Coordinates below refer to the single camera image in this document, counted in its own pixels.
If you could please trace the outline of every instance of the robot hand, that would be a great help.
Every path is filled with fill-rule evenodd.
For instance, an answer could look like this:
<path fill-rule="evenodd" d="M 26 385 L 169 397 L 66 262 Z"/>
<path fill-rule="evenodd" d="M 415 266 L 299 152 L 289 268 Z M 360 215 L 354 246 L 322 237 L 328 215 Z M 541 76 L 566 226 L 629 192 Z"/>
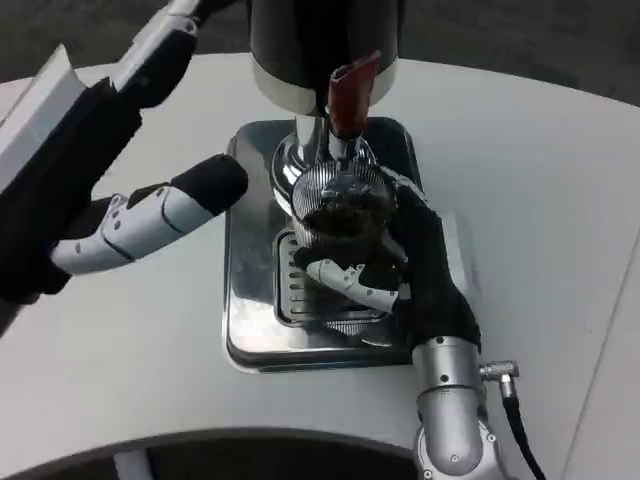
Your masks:
<path fill-rule="evenodd" d="M 422 426 L 414 457 L 421 476 L 510 478 L 487 421 L 482 382 L 498 380 L 498 372 L 512 379 L 517 370 L 509 370 L 512 364 L 507 362 L 481 367 L 480 330 L 464 289 L 450 271 L 456 252 L 445 241 L 443 218 L 413 182 L 383 171 L 396 191 L 397 211 L 389 234 L 403 250 L 397 256 L 404 253 L 398 270 L 405 285 L 397 292 L 385 289 L 388 274 L 366 264 L 350 265 L 331 251 L 300 249 L 294 261 L 310 277 L 350 299 L 393 313 L 406 332 L 420 382 L 417 406 Z"/>
<path fill-rule="evenodd" d="M 0 335 L 21 305 L 70 275 L 113 268 L 189 233 L 247 188 L 228 156 L 163 185 L 91 201 L 91 191 L 182 79 L 197 33 L 231 0 L 173 0 L 112 74 L 88 87 L 60 46 L 0 122 Z"/>

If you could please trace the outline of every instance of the coffee machine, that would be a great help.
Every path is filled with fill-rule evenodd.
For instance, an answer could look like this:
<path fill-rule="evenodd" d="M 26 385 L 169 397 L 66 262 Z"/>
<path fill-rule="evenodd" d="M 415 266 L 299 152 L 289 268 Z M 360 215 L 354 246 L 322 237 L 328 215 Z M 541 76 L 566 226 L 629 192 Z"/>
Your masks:
<path fill-rule="evenodd" d="M 331 73 L 380 52 L 371 103 L 392 87 L 404 1 L 248 2 L 255 82 L 292 120 L 244 125 L 228 153 L 250 188 L 226 225 L 226 345 L 241 368 L 273 371 L 411 363 L 392 314 L 366 308 L 316 282 L 293 263 L 291 192 L 298 176 L 322 162 L 328 142 Z M 368 119 L 363 156 L 420 185 L 410 134 L 386 117 Z M 450 244 L 457 229 L 447 223 Z M 454 276 L 466 282 L 462 261 Z"/>

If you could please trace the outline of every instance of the red handle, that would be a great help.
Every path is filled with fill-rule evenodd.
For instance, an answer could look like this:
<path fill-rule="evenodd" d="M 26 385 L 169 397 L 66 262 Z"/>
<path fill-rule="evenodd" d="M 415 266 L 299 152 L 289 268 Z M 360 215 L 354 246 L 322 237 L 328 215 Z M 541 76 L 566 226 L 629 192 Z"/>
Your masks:
<path fill-rule="evenodd" d="M 349 140 L 367 126 L 371 89 L 378 73 L 378 50 L 350 65 L 338 68 L 329 81 L 329 117 L 333 133 Z"/>

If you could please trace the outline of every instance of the drip tray grate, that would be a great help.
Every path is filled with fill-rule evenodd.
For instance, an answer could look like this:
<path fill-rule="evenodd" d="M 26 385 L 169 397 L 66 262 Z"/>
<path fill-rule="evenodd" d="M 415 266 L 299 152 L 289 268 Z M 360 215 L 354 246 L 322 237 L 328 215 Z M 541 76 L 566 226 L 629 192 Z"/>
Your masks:
<path fill-rule="evenodd" d="M 357 331 L 355 325 L 376 322 L 385 316 L 320 285 L 295 266 L 293 255 L 298 243 L 293 231 L 285 231 L 276 239 L 279 259 L 276 305 L 284 323 L 320 322 L 338 327 L 340 323 Z"/>

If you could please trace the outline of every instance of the metal plate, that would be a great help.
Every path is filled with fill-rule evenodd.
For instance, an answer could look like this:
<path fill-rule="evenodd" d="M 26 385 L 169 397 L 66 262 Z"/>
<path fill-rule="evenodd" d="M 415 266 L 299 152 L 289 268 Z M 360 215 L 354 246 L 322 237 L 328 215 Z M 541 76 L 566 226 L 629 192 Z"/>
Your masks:
<path fill-rule="evenodd" d="M 350 325 L 372 323 L 384 314 L 351 301 L 320 285 L 293 263 L 298 249 L 296 236 L 282 232 L 276 239 L 279 257 L 277 312 L 280 319 L 291 325 L 300 322 L 333 323 L 349 321 Z"/>
<path fill-rule="evenodd" d="M 360 312 L 353 310 L 332 314 L 338 321 L 327 323 L 303 320 L 310 315 L 307 306 L 293 317 L 279 314 L 286 307 L 275 300 L 280 274 L 275 253 L 278 238 L 291 226 L 274 198 L 268 172 L 293 123 L 250 123 L 229 145 L 229 154 L 249 175 L 248 192 L 226 216 L 224 335 L 230 357 L 250 371 L 410 363 L 392 315 L 363 327 Z M 365 138 L 380 163 L 418 178 L 410 137 L 399 123 L 371 118 Z"/>

